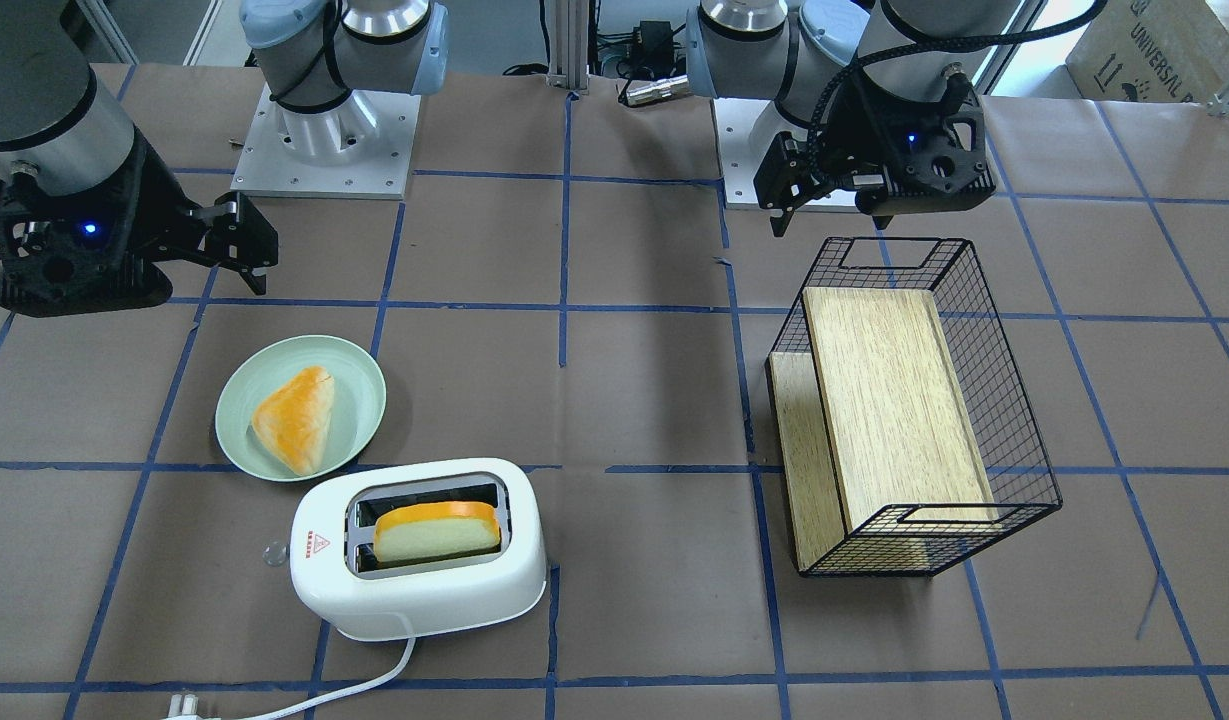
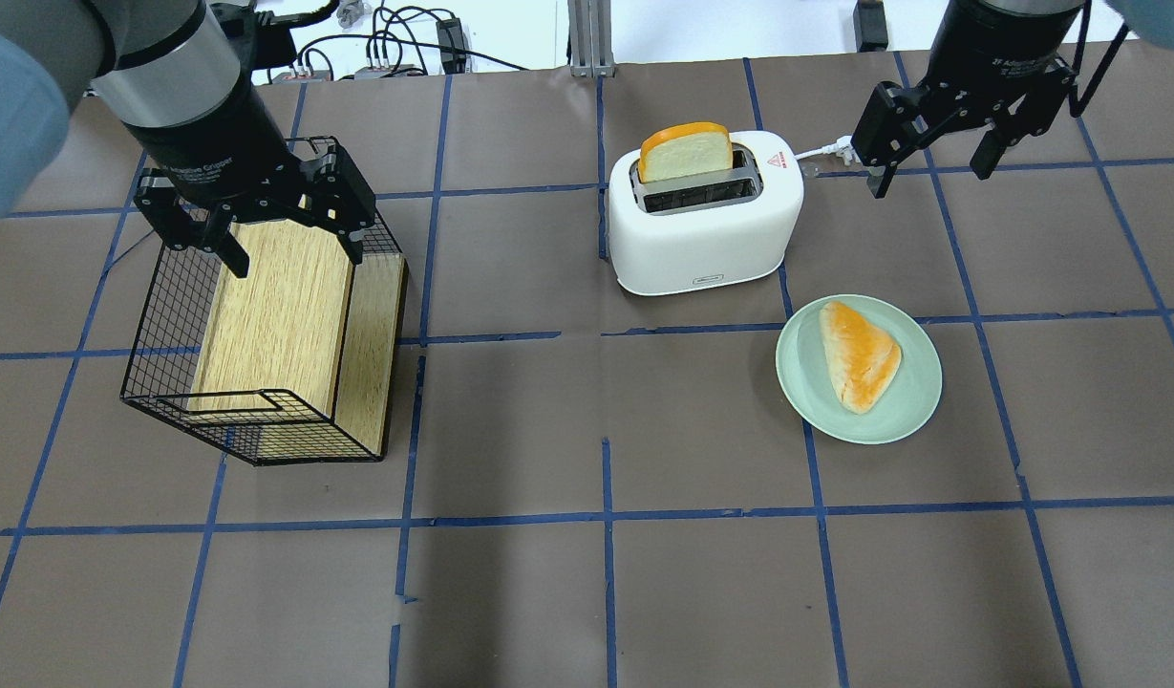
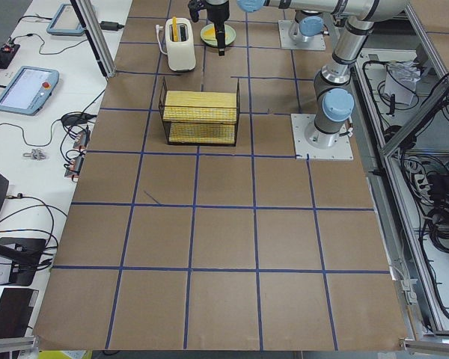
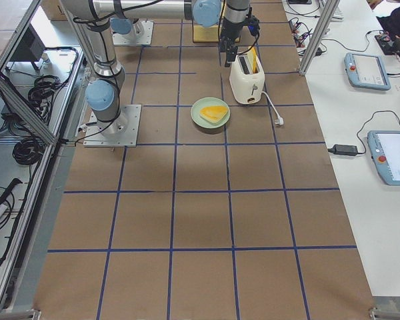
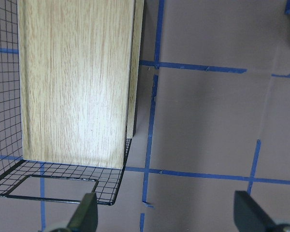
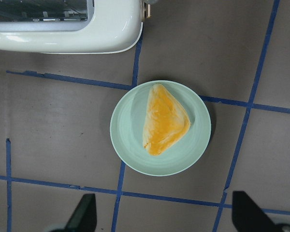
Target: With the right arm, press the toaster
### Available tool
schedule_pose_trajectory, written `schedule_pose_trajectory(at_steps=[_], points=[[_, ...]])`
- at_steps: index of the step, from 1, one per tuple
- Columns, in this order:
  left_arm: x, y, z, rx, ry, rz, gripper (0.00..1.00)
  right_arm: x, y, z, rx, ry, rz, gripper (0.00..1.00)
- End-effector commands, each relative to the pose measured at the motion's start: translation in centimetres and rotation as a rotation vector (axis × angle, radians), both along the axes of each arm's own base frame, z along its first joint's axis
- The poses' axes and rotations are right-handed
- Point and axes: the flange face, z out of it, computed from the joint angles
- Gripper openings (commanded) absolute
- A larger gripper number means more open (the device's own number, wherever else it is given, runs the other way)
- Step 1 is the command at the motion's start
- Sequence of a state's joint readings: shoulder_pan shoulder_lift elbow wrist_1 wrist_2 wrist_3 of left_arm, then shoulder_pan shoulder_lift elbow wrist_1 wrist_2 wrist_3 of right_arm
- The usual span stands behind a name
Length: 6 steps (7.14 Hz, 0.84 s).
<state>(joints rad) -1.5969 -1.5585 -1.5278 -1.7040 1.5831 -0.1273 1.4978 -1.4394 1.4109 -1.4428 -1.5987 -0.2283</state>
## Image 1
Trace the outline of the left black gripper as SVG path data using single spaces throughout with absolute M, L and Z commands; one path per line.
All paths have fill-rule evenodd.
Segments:
M 890 95 L 864 70 L 830 85 L 806 140 L 778 131 L 755 172 L 771 233 L 787 236 L 798 209 L 834 190 L 850 192 L 876 229 L 984 204 L 984 113 L 960 64 L 944 68 L 932 101 Z

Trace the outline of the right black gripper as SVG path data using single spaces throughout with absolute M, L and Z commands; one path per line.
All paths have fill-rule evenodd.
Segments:
M 146 138 L 97 186 L 50 197 L 41 177 L 0 181 L 0 306 L 25 316 L 111 313 L 172 296 L 161 260 L 222 265 L 249 291 L 267 292 L 279 233 L 230 190 L 211 206 L 186 197 Z

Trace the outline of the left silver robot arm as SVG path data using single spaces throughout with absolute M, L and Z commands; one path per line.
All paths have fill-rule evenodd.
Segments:
M 771 232 L 834 190 L 887 229 L 898 215 L 978 208 L 997 190 L 972 86 L 984 53 L 864 59 L 1002 34 L 1016 12 L 1015 1 L 701 1 L 685 23 L 687 76 L 698 96 L 769 101 L 784 122 L 757 136 L 755 197 Z

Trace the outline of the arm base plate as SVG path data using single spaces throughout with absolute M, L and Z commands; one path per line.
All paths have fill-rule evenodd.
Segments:
M 768 100 L 719 97 L 713 101 L 717 155 L 723 170 L 725 205 L 729 209 L 760 211 L 755 174 L 779 131 L 791 131 L 805 140 L 806 129 L 794 127 Z
M 262 95 L 231 190 L 249 197 L 402 202 L 422 97 L 355 91 L 338 108 L 299 114 Z

